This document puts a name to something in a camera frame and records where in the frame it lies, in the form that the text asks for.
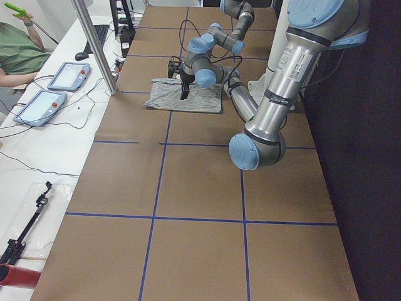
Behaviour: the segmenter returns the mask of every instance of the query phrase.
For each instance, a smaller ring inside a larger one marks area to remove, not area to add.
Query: computer mouse
[[[76,61],[81,61],[81,60],[84,60],[85,58],[88,58],[89,57],[89,54],[88,53],[85,53],[85,52],[78,52],[76,55],[75,55],[75,60]]]

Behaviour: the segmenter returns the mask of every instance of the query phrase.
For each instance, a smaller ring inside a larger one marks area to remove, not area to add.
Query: black keyboard
[[[95,25],[96,34],[99,38],[100,44],[103,45],[106,42],[107,32],[108,32],[108,25]],[[85,48],[83,50],[85,53],[93,53],[92,49],[90,48],[89,42],[86,42]]]

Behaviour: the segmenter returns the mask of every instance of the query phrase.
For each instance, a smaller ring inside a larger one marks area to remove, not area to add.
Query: aluminum frame post
[[[96,62],[98,63],[100,72],[103,75],[103,78],[107,84],[110,94],[114,95],[117,91],[117,86],[112,76],[112,72],[110,71],[110,68],[108,66],[106,56],[103,52],[99,38],[96,34],[95,27],[90,18],[88,9],[86,8],[86,5],[83,2],[83,0],[71,0],[71,3],[75,9],[78,19],[80,20],[83,32],[85,33],[85,36],[88,39],[89,45],[92,49]]]

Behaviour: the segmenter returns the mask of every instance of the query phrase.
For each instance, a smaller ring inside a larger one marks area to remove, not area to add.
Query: red cylinder
[[[35,288],[40,272],[3,263],[0,265],[0,285],[10,287]]]

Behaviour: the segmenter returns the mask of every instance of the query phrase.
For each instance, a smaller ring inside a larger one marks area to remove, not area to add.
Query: gray towel
[[[181,81],[176,78],[152,79],[150,99],[145,102],[147,108],[159,108],[197,113],[221,112],[221,85],[201,88],[198,84],[190,85],[187,99],[181,100]]]

